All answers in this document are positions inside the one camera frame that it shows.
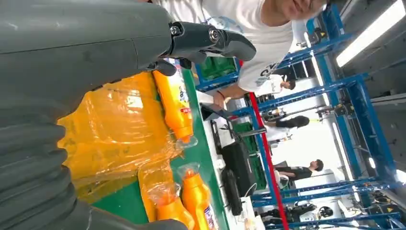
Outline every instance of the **machine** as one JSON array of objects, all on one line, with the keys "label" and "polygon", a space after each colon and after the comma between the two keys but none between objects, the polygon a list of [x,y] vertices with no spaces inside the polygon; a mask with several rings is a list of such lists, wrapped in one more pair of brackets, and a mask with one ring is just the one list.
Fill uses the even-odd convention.
[{"label": "machine", "polygon": [[56,121],[88,91],[144,70],[170,75],[163,58],[201,61],[206,52],[248,61],[256,50],[241,35],[173,22],[135,0],[1,0],[0,229],[186,229],[135,226],[78,201]]}]

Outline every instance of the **workbench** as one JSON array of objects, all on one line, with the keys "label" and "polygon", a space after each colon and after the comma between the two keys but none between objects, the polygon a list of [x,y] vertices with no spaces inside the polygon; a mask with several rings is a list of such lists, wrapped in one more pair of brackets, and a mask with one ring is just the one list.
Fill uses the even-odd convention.
[{"label": "workbench", "polygon": [[[218,170],[215,170],[215,161],[212,160],[212,156],[215,157],[216,154],[213,153],[213,150],[212,154],[210,153],[210,148],[213,147],[213,136],[210,130],[210,125],[207,126],[207,122],[203,124],[192,73],[188,70],[184,70],[183,75],[192,109],[194,135],[198,139],[199,143],[196,146],[185,150],[184,159],[178,157],[173,160],[171,162],[171,167],[175,172],[178,167],[187,163],[199,163],[201,166],[200,174],[202,179],[210,187],[212,192],[212,206],[214,208],[220,229],[233,229],[232,227],[229,228],[227,216],[229,216],[229,219],[231,218],[231,223],[235,222],[235,219],[234,217],[230,217],[230,212],[226,212],[226,208],[224,208],[225,203],[220,192],[218,180],[219,172]],[[174,176],[175,181],[181,181],[176,173],[174,173]],[[126,186],[125,188],[103,198],[93,205],[123,217],[135,224],[144,224],[148,222],[144,205],[141,200],[138,182]]]}]

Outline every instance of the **green crate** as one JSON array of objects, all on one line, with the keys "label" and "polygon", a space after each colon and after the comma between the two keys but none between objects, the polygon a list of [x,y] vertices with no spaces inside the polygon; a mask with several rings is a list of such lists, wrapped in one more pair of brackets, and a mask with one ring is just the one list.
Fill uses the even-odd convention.
[{"label": "green crate", "polygon": [[236,65],[233,58],[208,57],[200,65],[202,77],[205,80],[213,80],[218,77],[236,72]]},{"label": "green crate", "polygon": [[[243,132],[253,130],[253,127],[252,127],[252,124],[250,122],[245,122],[245,123],[240,123],[240,124],[234,123],[233,124],[233,129],[237,133],[243,133]],[[258,146],[257,146],[257,142],[255,140],[255,136],[244,137],[243,140],[244,140],[244,143],[246,144],[246,146],[248,148],[248,153],[249,154],[255,154],[255,153],[258,152]]]},{"label": "green crate", "polygon": [[251,156],[249,159],[249,164],[251,165],[251,170],[255,175],[257,180],[257,190],[265,189],[267,186],[265,172],[262,167],[261,158],[257,156]]}]

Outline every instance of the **bracelet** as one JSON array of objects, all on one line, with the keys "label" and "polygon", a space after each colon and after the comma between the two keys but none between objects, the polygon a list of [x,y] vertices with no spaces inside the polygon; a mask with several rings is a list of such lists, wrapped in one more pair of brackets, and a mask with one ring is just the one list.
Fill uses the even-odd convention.
[{"label": "bracelet", "polygon": [[217,93],[219,93],[223,97],[224,100],[226,99],[226,97],[224,97],[224,94],[222,94],[219,90],[217,90]]}]

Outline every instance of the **black shirt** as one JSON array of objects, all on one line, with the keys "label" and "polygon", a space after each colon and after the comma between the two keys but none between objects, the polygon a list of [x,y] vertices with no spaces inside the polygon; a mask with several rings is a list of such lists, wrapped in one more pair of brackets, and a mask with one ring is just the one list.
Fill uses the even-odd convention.
[{"label": "black shirt", "polygon": [[295,177],[290,177],[289,180],[297,181],[312,176],[312,171],[306,167],[276,167],[276,170],[285,173],[294,173]]}]

